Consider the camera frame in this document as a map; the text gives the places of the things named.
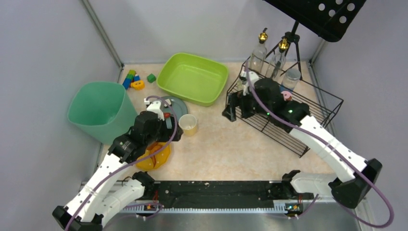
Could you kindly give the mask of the yellow and white mug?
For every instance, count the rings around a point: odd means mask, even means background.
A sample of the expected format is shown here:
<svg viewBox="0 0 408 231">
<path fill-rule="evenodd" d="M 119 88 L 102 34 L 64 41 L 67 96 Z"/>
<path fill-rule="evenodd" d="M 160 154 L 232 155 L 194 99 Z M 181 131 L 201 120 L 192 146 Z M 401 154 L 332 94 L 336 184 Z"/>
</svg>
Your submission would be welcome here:
<svg viewBox="0 0 408 231">
<path fill-rule="evenodd" d="M 193 136 L 198 130 L 197 119 L 194 115 L 185 114 L 183 115 L 178 122 L 179 126 L 186 136 Z"/>
</svg>

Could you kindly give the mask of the grey-blue plate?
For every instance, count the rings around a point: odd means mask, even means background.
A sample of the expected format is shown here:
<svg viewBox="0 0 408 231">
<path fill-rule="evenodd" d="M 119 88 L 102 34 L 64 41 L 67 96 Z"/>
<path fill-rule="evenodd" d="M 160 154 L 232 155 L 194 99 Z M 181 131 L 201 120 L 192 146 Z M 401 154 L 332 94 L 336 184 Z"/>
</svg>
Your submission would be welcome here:
<svg viewBox="0 0 408 231">
<path fill-rule="evenodd" d="M 185 102 L 174 96 L 163 96 L 165 99 L 170 99 L 172 101 L 171 107 L 173 108 L 177 119 L 180 119 L 183 115 L 189 114 L 189 110 Z"/>
</svg>

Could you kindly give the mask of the pink lid spice jar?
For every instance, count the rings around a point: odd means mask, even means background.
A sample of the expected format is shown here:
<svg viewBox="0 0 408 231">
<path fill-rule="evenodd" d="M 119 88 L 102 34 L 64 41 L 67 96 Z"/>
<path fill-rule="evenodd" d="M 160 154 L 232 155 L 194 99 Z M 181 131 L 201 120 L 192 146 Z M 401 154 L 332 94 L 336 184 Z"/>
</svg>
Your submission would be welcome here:
<svg viewBox="0 0 408 231">
<path fill-rule="evenodd" d="M 292 100 L 292 97 L 293 97 L 292 92 L 285 90 L 285 91 L 282 91 L 281 94 L 282 94 L 283 99 L 285 101 L 291 101 Z"/>
</svg>

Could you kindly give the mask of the gold top oil bottle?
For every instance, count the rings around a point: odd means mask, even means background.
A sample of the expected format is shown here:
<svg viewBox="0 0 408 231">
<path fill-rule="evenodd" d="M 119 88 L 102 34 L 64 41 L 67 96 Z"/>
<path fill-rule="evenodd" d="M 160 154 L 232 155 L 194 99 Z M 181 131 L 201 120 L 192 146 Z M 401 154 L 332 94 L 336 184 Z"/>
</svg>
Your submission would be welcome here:
<svg viewBox="0 0 408 231">
<path fill-rule="evenodd" d="M 285 53 L 289 48 L 289 44 L 286 38 L 283 38 L 278 44 L 278 51 L 275 52 L 274 56 L 269 61 L 269 66 L 265 77 L 275 79 L 283 66 L 286 63 Z"/>
<path fill-rule="evenodd" d="M 249 68 L 254 72 L 261 73 L 267 54 L 266 41 L 268 39 L 267 27 L 258 35 L 258 43 L 254 47 L 249 59 Z"/>
</svg>

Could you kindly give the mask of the silver lid blue label jar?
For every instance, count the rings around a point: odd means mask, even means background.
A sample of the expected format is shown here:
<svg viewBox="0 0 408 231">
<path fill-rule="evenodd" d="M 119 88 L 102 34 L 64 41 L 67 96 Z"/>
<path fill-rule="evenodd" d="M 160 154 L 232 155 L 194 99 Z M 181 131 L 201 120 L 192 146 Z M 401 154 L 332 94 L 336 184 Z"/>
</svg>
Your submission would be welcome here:
<svg viewBox="0 0 408 231">
<path fill-rule="evenodd" d="M 301 78 L 301 72 L 298 69 L 288 69 L 282 79 L 280 90 L 292 92 Z"/>
</svg>

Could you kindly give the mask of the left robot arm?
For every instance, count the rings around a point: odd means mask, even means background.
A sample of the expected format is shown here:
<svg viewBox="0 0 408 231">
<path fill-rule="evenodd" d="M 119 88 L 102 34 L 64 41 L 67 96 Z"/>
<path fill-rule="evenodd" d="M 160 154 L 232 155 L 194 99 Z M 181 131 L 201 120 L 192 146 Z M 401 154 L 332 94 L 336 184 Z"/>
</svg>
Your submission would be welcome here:
<svg viewBox="0 0 408 231">
<path fill-rule="evenodd" d="M 113 194 L 109 194 L 119 177 L 131 166 L 146 158 L 146 149 L 155 142 L 168 146 L 179 141 L 183 131 L 178 118 L 169 117 L 172 127 L 157 113 L 143 111 L 135 117 L 128 131 L 114 139 L 102 163 L 81 191 L 66 205 L 57 206 L 52 216 L 65 231 L 101 231 L 129 203 L 145 195 L 153 179 L 137 172 Z"/>
</svg>

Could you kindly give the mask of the brown food scraps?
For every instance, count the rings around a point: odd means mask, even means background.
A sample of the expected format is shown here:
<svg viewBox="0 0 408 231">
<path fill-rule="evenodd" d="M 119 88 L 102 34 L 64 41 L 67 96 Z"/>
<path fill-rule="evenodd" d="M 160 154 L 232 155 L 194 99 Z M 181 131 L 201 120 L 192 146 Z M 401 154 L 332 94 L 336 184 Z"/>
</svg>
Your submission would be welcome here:
<svg viewBox="0 0 408 231">
<path fill-rule="evenodd" d="M 160 152 L 159 152 L 159 150 L 160 150 L 162 147 L 163 147 L 163 146 L 162 146 L 161 143 L 155 143 L 155 144 L 152 144 L 151 146 L 149 146 L 146 151 L 148 152 L 148 155 L 155 154 L 155 153 L 159 153 L 159 157 L 160 157 Z M 156 155 L 151 156 L 151 157 L 148 159 L 148 164 L 147 164 L 147 166 L 148 166 L 149 168 L 157 167 L 158 164 L 159 164 L 159 157 L 157 157 Z"/>
</svg>

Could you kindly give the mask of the yellow scalloped plate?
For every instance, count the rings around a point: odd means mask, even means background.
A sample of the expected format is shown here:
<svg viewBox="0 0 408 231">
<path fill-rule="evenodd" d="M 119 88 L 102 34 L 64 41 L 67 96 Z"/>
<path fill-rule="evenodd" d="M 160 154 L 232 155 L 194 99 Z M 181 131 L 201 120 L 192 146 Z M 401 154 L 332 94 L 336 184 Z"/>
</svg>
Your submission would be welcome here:
<svg viewBox="0 0 408 231">
<path fill-rule="evenodd" d="M 146 150 L 144 155 L 138 158 L 142 159 L 149 156 L 152 153 L 155 153 L 159 149 L 161 149 L 166 143 L 165 142 L 155 142 L 150 145 Z M 135 167 L 142 171 L 151 171 L 158 169 L 160 166 L 164 165 L 168 158 L 171 155 L 171 145 L 169 144 L 166 148 L 164 148 L 161 152 L 157 153 L 155 156 L 150 157 L 149 159 L 145 159 L 135 164 Z"/>
</svg>

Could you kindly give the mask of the green plastic basin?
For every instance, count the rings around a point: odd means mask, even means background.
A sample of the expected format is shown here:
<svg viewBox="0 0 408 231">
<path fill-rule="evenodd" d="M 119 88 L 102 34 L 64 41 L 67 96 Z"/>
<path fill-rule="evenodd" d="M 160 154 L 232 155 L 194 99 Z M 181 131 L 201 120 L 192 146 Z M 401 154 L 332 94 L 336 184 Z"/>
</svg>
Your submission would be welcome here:
<svg viewBox="0 0 408 231">
<path fill-rule="evenodd" d="M 209 107 L 220 96 L 228 77 L 229 69 L 225 64 L 179 52 L 165 63 L 156 84 L 172 96 Z"/>
</svg>

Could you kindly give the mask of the orange toy piece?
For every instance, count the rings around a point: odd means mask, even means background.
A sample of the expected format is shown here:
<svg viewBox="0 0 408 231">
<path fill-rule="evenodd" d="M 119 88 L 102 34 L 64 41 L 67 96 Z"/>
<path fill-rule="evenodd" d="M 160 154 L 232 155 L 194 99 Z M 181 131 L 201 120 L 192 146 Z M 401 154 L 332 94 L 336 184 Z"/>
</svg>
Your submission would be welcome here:
<svg viewBox="0 0 408 231">
<path fill-rule="evenodd" d="M 135 90 L 142 90 L 145 88 L 145 83 L 143 80 L 134 81 L 130 84 L 130 86 Z"/>
</svg>

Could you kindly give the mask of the green toy cube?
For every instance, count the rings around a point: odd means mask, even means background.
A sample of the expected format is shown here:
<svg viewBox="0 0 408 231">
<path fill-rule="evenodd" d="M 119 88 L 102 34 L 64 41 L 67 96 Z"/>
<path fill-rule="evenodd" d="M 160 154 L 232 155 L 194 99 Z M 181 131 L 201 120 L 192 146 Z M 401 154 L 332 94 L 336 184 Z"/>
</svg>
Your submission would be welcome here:
<svg viewBox="0 0 408 231">
<path fill-rule="evenodd" d="M 148 81 L 149 83 L 155 82 L 155 81 L 156 81 L 156 76 L 155 76 L 154 74 L 149 74 L 149 75 L 147 76 L 147 81 Z"/>
</svg>

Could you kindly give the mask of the stacked toy blocks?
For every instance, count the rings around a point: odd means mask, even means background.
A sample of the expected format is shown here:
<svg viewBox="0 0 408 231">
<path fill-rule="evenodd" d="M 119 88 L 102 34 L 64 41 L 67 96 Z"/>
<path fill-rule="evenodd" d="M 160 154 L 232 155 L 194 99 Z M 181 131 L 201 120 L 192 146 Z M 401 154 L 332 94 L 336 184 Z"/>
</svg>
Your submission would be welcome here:
<svg viewBox="0 0 408 231">
<path fill-rule="evenodd" d="M 122 85 L 123 87 L 127 90 L 131 83 L 135 82 L 135 81 L 139 81 L 140 80 L 140 76 L 137 74 L 137 72 L 135 70 L 129 70 L 128 74 L 126 75 Z"/>
</svg>

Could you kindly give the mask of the teal trash bin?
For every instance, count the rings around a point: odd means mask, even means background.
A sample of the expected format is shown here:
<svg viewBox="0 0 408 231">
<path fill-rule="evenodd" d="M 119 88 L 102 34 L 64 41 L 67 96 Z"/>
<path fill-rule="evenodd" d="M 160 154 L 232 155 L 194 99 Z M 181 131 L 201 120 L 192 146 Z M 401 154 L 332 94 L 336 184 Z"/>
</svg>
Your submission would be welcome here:
<svg viewBox="0 0 408 231">
<path fill-rule="evenodd" d="M 123 135 L 138 115 L 125 88 L 97 81 L 83 85 L 68 109 L 69 122 L 105 145 Z"/>
</svg>

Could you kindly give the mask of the black perforated tray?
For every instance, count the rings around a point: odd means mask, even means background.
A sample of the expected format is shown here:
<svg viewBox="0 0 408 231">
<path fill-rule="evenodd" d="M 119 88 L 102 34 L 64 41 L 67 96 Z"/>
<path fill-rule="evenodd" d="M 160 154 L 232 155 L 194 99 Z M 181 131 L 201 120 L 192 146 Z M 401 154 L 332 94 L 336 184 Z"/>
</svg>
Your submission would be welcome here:
<svg viewBox="0 0 408 231">
<path fill-rule="evenodd" d="M 366 3 L 364 0 L 268 0 L 327 42 L 338 42 Z"/>
</svg>

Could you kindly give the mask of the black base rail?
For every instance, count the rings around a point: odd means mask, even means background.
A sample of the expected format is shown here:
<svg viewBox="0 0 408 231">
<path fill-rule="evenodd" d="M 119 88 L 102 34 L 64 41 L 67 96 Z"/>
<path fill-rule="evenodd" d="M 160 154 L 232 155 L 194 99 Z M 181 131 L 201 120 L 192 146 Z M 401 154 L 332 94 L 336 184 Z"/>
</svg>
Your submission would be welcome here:
<svg viewBox="0 0 408 231">
<path fill-rule="evenodd" d="M 141 199 L 122 213 L 150 215 L 159 208 L 167 214 L 301 214 L 313 201 L 280 181 L 156 181 Z"/>
</svg>

